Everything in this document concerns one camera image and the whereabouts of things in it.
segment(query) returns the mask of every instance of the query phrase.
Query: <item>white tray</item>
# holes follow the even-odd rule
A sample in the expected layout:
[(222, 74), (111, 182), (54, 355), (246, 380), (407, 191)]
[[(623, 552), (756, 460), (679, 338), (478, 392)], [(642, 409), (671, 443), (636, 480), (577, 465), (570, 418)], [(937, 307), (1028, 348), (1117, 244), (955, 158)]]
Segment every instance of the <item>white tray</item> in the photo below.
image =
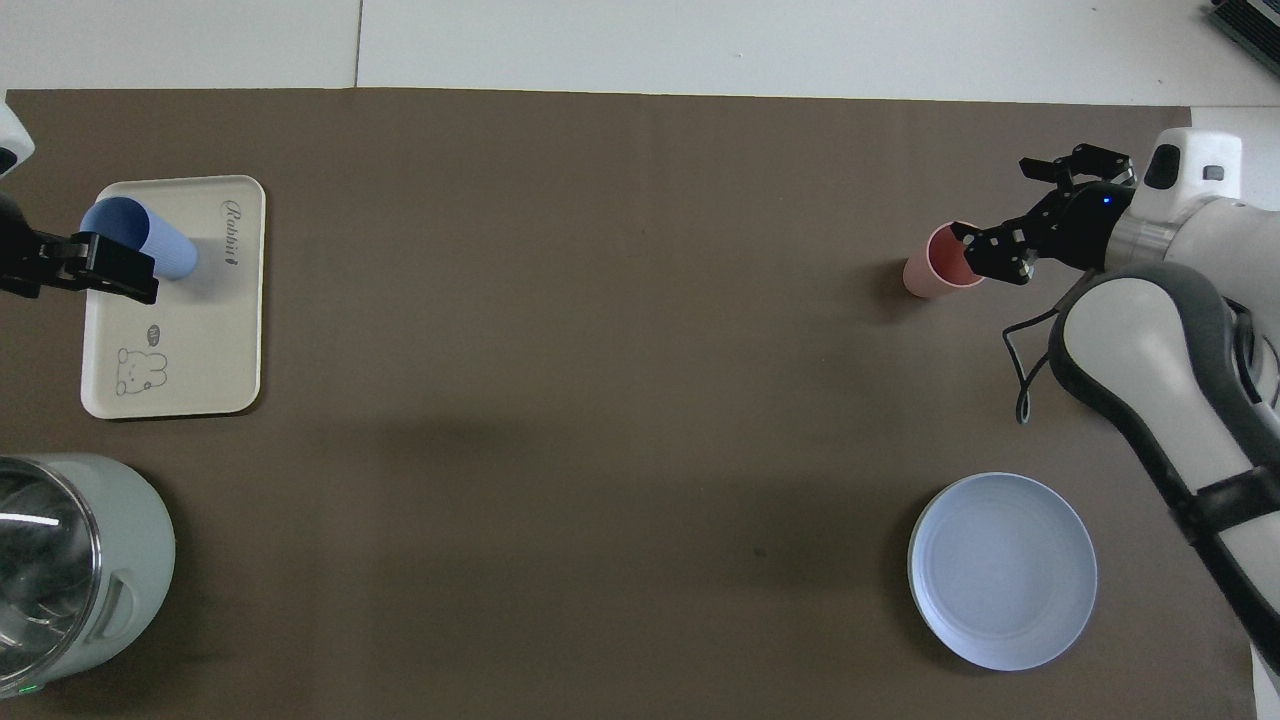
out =
[(96, 418), (237, 413), (257, 398), (262, 365), (266, 193), (247, 176), (118, 182), (196, 245), (155, 305), (90, 292), (81, 402)]

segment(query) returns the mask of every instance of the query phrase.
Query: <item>plastic cup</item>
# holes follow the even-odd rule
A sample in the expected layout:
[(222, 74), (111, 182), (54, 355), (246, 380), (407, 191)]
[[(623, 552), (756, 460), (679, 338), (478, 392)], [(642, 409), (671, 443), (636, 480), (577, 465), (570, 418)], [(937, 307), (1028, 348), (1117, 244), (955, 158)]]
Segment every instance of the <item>plastic cup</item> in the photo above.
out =
[(96, 232), (155, 259), (156, 277), (179, 281), (196, 269), (195, 243), (164, 218), (132, 197), (97, 201), (81, 220), (81, 232)]
[(951, 223), (929, 234), (924, 246), (906, 259), (902, 284), (916, 297), (940, 297), (948, 292), (973, 287), (982, 275), (969, 269), (964, 259), (964, 245), (951, 232)]

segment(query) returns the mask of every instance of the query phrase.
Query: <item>blue cup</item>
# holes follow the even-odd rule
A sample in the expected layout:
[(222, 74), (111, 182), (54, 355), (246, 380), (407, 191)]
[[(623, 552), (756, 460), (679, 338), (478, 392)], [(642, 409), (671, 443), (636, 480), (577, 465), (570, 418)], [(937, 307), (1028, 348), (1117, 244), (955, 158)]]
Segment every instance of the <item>blue cup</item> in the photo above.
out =
[(115, 242), (155, 259), (156, 277), (180, 281), (196, 269), (196, 245), (164, 218), (132, 197), (108, 197), (97, 201), (84, 219), (81, 232), (96, 232)]

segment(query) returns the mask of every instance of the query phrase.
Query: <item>white robot arm casing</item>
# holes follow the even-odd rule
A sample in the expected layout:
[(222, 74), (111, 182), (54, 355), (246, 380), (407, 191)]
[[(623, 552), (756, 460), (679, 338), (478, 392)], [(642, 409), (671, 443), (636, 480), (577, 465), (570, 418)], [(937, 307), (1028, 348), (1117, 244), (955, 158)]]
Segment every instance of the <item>white robot arm casing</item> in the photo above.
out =
[(31, 158), (35, 151), (36, 143), (27, 133), (27, 128), (22, 127), (22, 122), (9, 105), (0, 100), (0, 178)]

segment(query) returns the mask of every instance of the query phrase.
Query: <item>kettle lid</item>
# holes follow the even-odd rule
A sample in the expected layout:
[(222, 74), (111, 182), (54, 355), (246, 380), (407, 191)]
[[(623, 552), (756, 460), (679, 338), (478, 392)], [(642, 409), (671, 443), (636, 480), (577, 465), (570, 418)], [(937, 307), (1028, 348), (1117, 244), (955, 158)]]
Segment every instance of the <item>kettle lid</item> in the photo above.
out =
[(0, 689), (70, 646), (92, 606), (97, 529), (65, 478), (0, 457)]

